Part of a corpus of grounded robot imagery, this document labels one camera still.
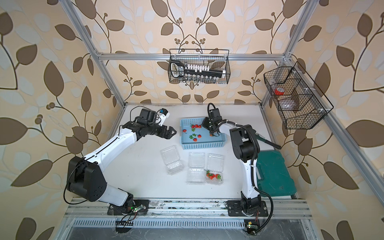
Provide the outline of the packed strawberries cluster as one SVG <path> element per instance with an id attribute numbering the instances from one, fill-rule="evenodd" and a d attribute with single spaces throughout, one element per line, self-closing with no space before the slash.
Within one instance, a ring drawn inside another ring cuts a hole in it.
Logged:
<path id="1" fill-rule="evenodd" d="M 217 181 L 222 181 L 222 175 L 220 173 L 216 172 L 211 172 L 209 170 L 206 170 L 206 177 L 209 180 L 217 180 Z"/>

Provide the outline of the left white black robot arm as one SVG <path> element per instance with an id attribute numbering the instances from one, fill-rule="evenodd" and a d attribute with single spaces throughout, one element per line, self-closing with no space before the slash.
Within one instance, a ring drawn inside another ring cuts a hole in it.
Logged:
<path id="1" fill-rule="evenodd" d="M 73 157 L 68 166 L 65 190 L 89 202 L 103 202 L 117 207 L 128 204 L 132 195 L 107 183 L 104 171 L 126 148 L 147 135 L 169 140 L 177 131 L 162 123 L 141 124 L 129 121 L 118 133 L 84 157 Z"/>

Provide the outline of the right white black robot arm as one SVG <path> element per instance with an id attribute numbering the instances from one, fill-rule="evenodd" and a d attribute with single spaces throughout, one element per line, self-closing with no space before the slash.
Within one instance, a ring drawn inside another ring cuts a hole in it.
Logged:
<path id="1" fill-rule="evenodd" d="M 257 190 L 255 164 L 260 153 L 260 145 L 256 138 L 256 131 L 250 125 L 240 125 L 224 120 L 214 104 L 208 104 L 208 116 L 203 120 L 202 126 L 211 135 L 225 134 L 231 140 L 235 157 L 241 161 L 243 186 L 241 190 L 242 212 L 251 216 L 262 205 L 261 195 Z"/>

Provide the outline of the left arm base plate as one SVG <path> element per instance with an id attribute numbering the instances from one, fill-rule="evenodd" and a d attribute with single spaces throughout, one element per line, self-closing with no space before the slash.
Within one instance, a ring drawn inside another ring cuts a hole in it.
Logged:
<path id="1" fill-rule="evenodd" d="M 110 204 L 107 215 L 109 216 L 133 216 L 135 214 L 138 215 L 146 215 L 149 210 L 150 200 L 139 200 L 132 199 L 128 200 L 122 206 L 116 206 Z"/>

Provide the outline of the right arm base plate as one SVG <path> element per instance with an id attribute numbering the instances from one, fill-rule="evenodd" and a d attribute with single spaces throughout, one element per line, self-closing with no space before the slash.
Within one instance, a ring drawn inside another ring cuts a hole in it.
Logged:
<path id="1" fill-rule="evenodd" d="M 261 201 L 256 206 L 247 206 L 241 200 L 226 202 L 226 208 L 230 217 L 268 217 L 269 212 L 265 201 Z"/>

